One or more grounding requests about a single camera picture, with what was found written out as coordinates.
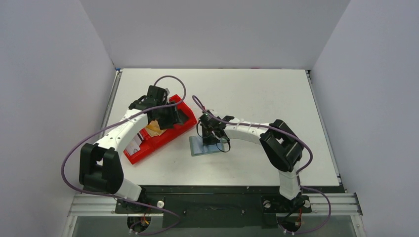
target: red wire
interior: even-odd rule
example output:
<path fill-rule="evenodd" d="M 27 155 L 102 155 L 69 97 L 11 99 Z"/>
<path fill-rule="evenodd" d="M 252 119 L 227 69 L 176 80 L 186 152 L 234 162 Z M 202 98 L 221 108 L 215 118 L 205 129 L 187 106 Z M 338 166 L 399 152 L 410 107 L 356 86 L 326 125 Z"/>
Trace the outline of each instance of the red wire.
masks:
<path fill-rule="evenodd" d="M 298 218 L 295 222 L 298 222 L 298 220 L 301 219 L 301 216 L 302 216 L 302 209 L 300 208 L 300 215 L 298 216 Z"/>
<path fill-rule="evenodd" d="M 145 222 L 145 214 L 147 214 L 147 212 L 148 212 L 148 211 L 150 211 L 150 209 L 151 209 L 151 208 L 148 208 L 148 209 L 145 211 L 145 213 L 144 213 L 143 217 L 141 218 L 144 222 Z"/>

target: gray wall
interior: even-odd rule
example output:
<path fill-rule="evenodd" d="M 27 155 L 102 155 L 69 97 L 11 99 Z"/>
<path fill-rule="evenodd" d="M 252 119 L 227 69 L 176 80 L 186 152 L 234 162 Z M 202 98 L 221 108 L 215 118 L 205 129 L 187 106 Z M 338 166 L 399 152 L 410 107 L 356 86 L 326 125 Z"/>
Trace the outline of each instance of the gray wall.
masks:
<path fill-rule="evenodd" d="M 81 0 L 117 67 L 311 69 L 349 0 Z"/>
<path fill-rule="evenodd" d="M 312 71 L 369 236 L 418 236 L 419 1 L 352 0 Z"/>
<path fill-rule="evenodd" d="M 115 70 L 78 0 L 8 0 L 0 72 L 0 236 L 60 236 L 74 194 L 61 162 L 99 128 Z"/>

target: white table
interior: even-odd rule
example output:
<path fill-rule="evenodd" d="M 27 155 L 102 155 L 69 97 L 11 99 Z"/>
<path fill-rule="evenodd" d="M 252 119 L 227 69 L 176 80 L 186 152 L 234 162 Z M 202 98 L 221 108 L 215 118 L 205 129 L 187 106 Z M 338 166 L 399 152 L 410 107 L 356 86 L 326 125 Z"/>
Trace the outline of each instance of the white table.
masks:
<path fill-rule="evenodd" d="M 201 110 L 191 99 L 197 95 L 208 109 L 253 122 L 281 119 L 312 149 L 314 159 L 301 172 L 306 186 L 338 186 L 319 114 L 304 70 L 262 69 L 124 69 L 108 124 L 124 115 L 128 105 L 147 93 L 163 75 L 180 78 L 186 85 L 186 104 L 196 117 Z M 182 97 L 176 80 L 163 79 L 158 86 Z M 132 165 L 121 157 L 124 175 L 139 185 L 277 186 L 278 171 L 263 148 L 245 141 L 231 141 L 231 151 L 192 157 L 189 136 L 179 136 L 145 160 Z M 304 150 L 301 164 L 308 161 Z"/>

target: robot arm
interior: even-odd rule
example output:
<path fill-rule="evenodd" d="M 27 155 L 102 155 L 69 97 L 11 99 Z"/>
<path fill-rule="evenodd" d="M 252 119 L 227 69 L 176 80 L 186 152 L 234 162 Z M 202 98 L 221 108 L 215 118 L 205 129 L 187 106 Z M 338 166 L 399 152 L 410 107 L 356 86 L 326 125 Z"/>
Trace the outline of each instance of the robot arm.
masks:
<path fill-rule="evenodd" d="M 154 106 L 168 104 L 166 89 L 150 86 L 147 95 L 132 102 L 121 121 Z M 104 192 L 134 201 L 142 201 L 145 192 L 140 186 L 124 178 L 120 157 L 137 133 L 156 120 L 160 129 L 173 128 L 182 123 L 181 111 L 176 106 L 155 109 L 127 120 L 109 131 L 94 144 L 86 143 L 80 154 L 79 182 L 95 192 Z"/>
<path fill-rule="evenodd" d="M 261 145 L 271 164 L 279 171 L 281 181 L 280 194 L 288 200 L 295 200 L 300 195 L 301 187 L 296 171 L 299 168 L 303 147 L 295 139 L 282 133 L 257 127 L 258 124 L 269 125 L 295 135 L 282 120 L 277 119 L 275 122 L 267 124 L 240 121 L 232 116 L 225 116 L 222 119 L 236 124 L 246 123 L 256 125 L 252 127 L 224 124 L 214 120 L 206 113 L 199 120 L 203 130 L 204 145 L 218 143 L 220 139 L 227 141 L 230 139 L 239 139 Z"/>

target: red tray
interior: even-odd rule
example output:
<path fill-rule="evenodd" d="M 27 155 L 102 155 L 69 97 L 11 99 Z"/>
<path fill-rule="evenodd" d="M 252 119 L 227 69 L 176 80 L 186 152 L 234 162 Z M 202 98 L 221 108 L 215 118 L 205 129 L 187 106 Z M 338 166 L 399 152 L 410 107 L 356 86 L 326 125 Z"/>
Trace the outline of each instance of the red tray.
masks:
<path fill-rule="evenodd" d="M 170 101 L 178 102 L 180 101 L 180 97 L 178 95 L 174 95 L 170 97 Z M 140 150 L 130 156 L 126 151 L 124 151 L 124 154 L 128 158 L 129 162 L 131 164 L 135 164 L 139 162 L 140 160 L 146 158 L 151 153 L 159 149 L 160 147 L 164 146 L 165 144 L 169 143 L 182 133 L 188 131 L 192 127 L 194 127 L 198 122 L 195 118 L 194 113 L 192 110 L 185 104 L 185 102 L 180 103 L 177 105 L 177 109 L 181 110 L 186 116 L 188 116 L 188 120 L 183 125 L 174 125 L 173 129 L 166 130 L 162 135 L 160 136 L 154 136 L 150 137 L 148 132 L 145 129 L 142 129 L 140 131 L 140 134 L 143 136 L 144 140 L 142 141 L 140 145 Z"/>

